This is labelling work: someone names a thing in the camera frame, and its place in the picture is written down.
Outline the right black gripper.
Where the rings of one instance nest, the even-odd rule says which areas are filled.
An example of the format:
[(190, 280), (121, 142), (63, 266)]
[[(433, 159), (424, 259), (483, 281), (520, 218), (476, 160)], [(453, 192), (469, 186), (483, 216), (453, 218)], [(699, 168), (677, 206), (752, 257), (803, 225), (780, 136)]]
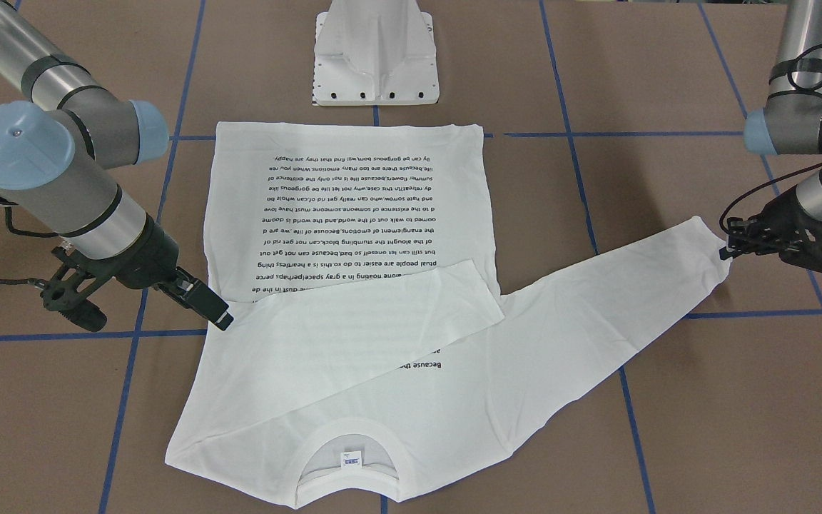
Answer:
[(108, 276), (130, 289), (168, 284), (168, 296), (180, 306), (193, 310), (219, 330), (234, 321), (229, 305), (208, 284), (178, 267), (179, 245), (147, 218), (143, 232), (130, 248), (102, 261)]

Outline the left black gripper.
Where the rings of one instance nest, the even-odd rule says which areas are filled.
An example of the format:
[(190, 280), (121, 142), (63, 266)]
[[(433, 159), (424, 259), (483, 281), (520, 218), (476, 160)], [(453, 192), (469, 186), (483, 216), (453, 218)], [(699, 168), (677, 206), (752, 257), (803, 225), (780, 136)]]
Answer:
[(759, 237), (767, 246), (758, 251), (756, 244), (727, 243), (719, 251), (722, 261), (777, 253), (784, 263), (822, 273), (822, 221), (806, 214), (793, 190), (767, 203), (757, 218), (726, 219), (725, 232), (734, 238)]

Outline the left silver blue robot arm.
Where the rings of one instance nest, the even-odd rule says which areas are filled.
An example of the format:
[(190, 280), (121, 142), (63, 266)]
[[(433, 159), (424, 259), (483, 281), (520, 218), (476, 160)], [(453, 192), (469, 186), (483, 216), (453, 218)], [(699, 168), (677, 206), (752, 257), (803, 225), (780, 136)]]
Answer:
[[(747, 117), (746, 148), (761, 156), (822, 155), (822, 1), (789, 3), (769, 85), (764, 107)], [(721, 259), (776, 254), (822, 273), (822, 163), (803, 172), (802, 182), (753, 217), (721, 215)]]

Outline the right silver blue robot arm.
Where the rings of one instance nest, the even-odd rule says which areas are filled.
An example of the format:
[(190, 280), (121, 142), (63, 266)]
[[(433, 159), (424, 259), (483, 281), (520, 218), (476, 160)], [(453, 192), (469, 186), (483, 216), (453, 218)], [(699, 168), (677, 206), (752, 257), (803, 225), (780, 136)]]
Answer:
[(31, 280), (46, 309), (101, 330), (106, 316), (89, 296), (115, 279), (163, 291), (227, 329), (228, 304), (178, 265), (178, 244), (108, 173), (167, 151), (163, 114), (118, 100), (6, 1), (0, 74), (25, 95), (0, 105), (0, 203), (25, 208), (63, 240), (54, 276)]

